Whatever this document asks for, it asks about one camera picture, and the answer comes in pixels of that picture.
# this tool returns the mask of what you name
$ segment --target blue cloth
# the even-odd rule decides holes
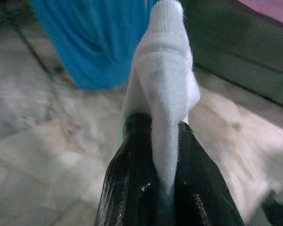
[[[126,82],[155,0],[33,0],[32,7],[74,83],[110,89]]]

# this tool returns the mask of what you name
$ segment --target white sock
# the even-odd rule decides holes
[[[135,113],[152,117],[153,161],[166,196],[174,186],[178,123],[187,122],[199,99],[182,5],[161,0],[133,57],[123,119]]]

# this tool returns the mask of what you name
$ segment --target pink object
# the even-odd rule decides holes
[[[283,0],[240,0],[240,2],[260,14],[283,23]]]

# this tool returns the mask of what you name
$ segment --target marble floor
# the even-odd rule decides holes
[[[0,30],[0,226],[90,226],[106,167],[119,145],[125,86],[82,91],[70,82],[38,24]],[[219,166],[243,220],[269,225],[258,208],[272,189],[283,203],[283,108],[195,68],[201,100],[196,138]]]

